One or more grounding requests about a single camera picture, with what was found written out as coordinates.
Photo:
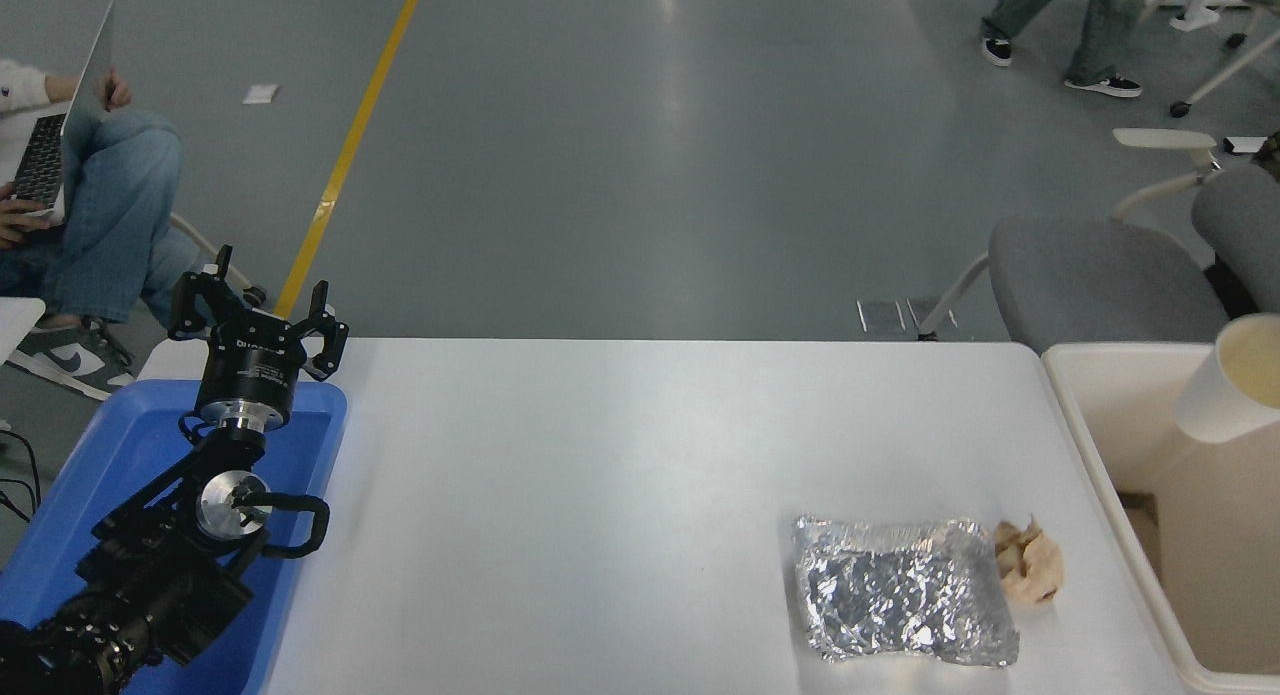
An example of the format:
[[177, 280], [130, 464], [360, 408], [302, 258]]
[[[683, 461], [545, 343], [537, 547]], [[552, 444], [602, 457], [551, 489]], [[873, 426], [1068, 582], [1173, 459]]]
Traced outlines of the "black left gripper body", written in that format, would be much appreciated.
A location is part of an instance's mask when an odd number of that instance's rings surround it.
[[292, 334], [289, 323], [246, 308], [218, 323], [207, 344], [198, 408], [233, 401], [292, 407], [306, 349]]

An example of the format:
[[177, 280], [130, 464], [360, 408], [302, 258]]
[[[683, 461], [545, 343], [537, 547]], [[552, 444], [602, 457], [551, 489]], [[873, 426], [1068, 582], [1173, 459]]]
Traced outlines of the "person's right hand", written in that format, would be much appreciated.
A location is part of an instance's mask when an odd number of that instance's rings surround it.
[[44, 216], [47, 204], [40, 200], [14, 197], [13, 180], [1, 188], [1, 250], [20, 250], [35, 241], [56, 241], [61, 238], [61, 227], [52, 225]]

